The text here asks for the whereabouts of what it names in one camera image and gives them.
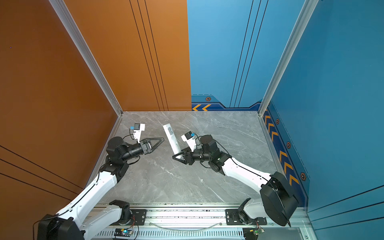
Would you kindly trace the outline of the small circuit board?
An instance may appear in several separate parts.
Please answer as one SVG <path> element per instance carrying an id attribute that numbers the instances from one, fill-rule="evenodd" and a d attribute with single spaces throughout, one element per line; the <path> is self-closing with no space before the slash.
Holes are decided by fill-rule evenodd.
<path id="1" fill-rule="evenodd" d="M 124 237 L 130 238 L 134 235 L 133 229 L 123 228 L 123 229 L 115 229 L 114 238 Z"/>
<path id="2" fill-rule="evenodd" d="M 265 230 L 263 228 L 243 228 L 243 236 L 245 240 L 257 240 Z"/>

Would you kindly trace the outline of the aluminium corner post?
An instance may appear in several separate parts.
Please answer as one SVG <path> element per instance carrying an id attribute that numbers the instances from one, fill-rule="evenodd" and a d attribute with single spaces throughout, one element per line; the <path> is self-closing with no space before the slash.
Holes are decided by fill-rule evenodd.
<path id="1" fill-rule="evenodd" d="M 270 104 L 272 97 L 286 71 L 286 68 L 297 48 L 298 43 L 313 15 L 313 12 L 318 4 L 319 0 L 306 0 L 299 13 L 299 16 L 295 22 L 293 30 L 275 69 L 275 72 L 271 78 L 271 81 L 267 87 L 263 100 L 259 108 L 259 117 L 262 117 Z"/>
<path id="2" fill-rule="evenodd" d="M 71 15 L 66 3 L 63 0 L 49 0 L 55 13 L 59 17 L 67 33 L 74 42 L 76 48 L 87 64 L 89 70 L 93 74 L 104 95 L 112 106 L 113 110 L 120 117 L 123 114 L 123 109 L 117 100 L 111 86 L 109 85 L 105 75 L 103 74 L 97 60 L 95 59 L 91 49 L 89 48 L 84 36 L 77 26 L 73 16 Z"/>

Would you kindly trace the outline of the aluminium mounting rail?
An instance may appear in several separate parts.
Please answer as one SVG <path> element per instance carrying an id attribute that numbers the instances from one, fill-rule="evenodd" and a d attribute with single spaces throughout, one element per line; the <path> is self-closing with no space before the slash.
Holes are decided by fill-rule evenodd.
<path id="1" fill-rule="evenodd" d="M 99 203 L 86 215 L 85 220 L 100 213 L 107 207 L 107 203 Z M 205 203 L 132 203 L 131 210 L 147 210 L 144 227 L 148 228 L 192 228 L 201 229 L 213 226 L 215 228 L 249 228 L 257 225 L 243 225 L 237 220 L 237 225 L 228 225 L 234 222 L 233 217 L 226 210 L 237 210 L 240 204 Z M 292 228 L 311 228 L 312 224 L 304 208 L 297 208 L 290 218 Z"/>

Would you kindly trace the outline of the white remote control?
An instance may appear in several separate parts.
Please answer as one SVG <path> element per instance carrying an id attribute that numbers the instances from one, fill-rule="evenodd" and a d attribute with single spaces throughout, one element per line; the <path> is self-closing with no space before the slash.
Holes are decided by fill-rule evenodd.
<path id="1" fill-rule="evenodd" d="M 174 155 L 179 154 L 181 152 L 181 148 L 171 125 L 170 124 L 163 125 L 163 128 L 169 140 L 169 143 L 171 145 Z"/>

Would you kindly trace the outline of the left small circuit board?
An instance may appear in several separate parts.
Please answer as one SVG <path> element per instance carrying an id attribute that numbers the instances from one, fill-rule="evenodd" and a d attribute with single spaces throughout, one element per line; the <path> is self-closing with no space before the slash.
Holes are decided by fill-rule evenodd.
<path id="1" fill-rule="evenodd" d="M 133 229 L 123 228 L 123 229 L 115 229 L 114 238 L 124 237 L 130 238 L 134 235 Z"/>

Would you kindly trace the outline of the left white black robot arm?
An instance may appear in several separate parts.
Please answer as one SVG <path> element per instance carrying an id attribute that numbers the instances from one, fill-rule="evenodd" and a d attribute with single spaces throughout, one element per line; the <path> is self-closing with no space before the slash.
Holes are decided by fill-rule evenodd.
<path id="1" fill-rule="evenodd" d="M 95 179 L 68 205 L 55 215 L 46 215 L 33 224 L 34 240 L 90 240 L 113 223 L 133 224 L 130 204 L 114 200 L 96 216 L 87 216 L 126 174 L 129 160 L 152 153 L 164 142 L 164 138 L 146 138 L 133 145 L 122 137 L 113 137 L 106 148 L 106 162 Z"/>

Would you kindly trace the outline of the right aluminium corner post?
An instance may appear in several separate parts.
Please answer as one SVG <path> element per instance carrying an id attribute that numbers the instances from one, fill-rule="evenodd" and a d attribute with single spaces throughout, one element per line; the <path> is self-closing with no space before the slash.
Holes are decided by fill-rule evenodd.
<path id="1" fill-rule="evenodd" d="M 271 81 L 267 87 L 263 100 L 259 108 L 259 117 L 262 117 L 270 104 L 272 97 L 286 71 L 286 68 L 297 48 L 298 43 L 313 15 L 313 12 L 318 4 L 319 0 L 306 0 L 299 13 L 299 16 L 295 22 L 293 30 L 275 69 L 275 72 L 271 78 Z"/>

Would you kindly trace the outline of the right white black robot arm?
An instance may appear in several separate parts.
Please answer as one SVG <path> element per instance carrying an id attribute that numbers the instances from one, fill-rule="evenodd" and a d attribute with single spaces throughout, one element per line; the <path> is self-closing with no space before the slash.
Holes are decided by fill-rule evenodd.
<path id="1" fill-rule="evenodd" d="M 209 169 L 258 192 L 260 201 L 247 198 L 237 209 L 242 224 L 252 225 L 257 218 L 268 217 L 282 227 L 291 225 L 290 219 L 299 200 L 285 175 L 261 172 L 239 162 L 211 135 L 200 136 L 197 140 L 199 144 L 193 137 L 187 139 L 189 146 L 175 153 L 173 160 L 189 166 L 195 162 L 208 162 Z"/>

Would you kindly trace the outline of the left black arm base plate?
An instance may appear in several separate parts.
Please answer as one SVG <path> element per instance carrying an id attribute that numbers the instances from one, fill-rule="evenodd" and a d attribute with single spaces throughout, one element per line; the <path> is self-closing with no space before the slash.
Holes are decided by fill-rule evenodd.
<path id="1" fill-rule="evenodd" d="M 123 211 L 121 218 L 111 226 L 143 226 L 146 221 L 146 209 L 130 209 Z"/>

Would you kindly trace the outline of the right small circuit board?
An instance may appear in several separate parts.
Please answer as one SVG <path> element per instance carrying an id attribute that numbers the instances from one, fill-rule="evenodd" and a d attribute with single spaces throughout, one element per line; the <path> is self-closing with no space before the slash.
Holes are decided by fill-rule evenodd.
<path id="1" fill-rule="evenodd" d="M 265 230 L 263 228 L 243 228 L 243 236 L 245 240 L 257 240 Z"/>

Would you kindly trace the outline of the left aluminium corner post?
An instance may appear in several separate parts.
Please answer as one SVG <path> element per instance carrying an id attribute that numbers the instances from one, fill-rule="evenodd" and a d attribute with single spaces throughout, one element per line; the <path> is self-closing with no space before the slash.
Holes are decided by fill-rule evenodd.
<path id="1" fill-rule="evenodd" d="M 63 0 L 49 0 L 55 13 L 59 17 L 67 33 L 74 42 L 76 48 L 87 64 L 89 70 L 93 74 L 104 95 L 112 106 L 113 110 L 120 117 L 123 114 L 123 109 L 117 100 L 111 86 L 109 85 L 105 75 L 103 74 L 97 60 L 95 59 L 91 49 L 89 48 L 84 36 L 77 26 L 73 16 L 71 15 L 66 3 Z"/>

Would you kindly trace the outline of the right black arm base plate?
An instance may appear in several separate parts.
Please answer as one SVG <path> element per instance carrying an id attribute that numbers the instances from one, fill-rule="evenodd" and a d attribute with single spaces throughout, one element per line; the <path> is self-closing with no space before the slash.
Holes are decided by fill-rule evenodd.
<path id="1" fill-rule="evenodd" d="M 229 226 L 234 225 L 258 225 L 258 226 L 266 226 L 267 219 L 266 218 L 255 218 L 251 219 L 248 217 L 244 211 L 239 211 L 238 209 L 226 209 L 226 223 Z"/>

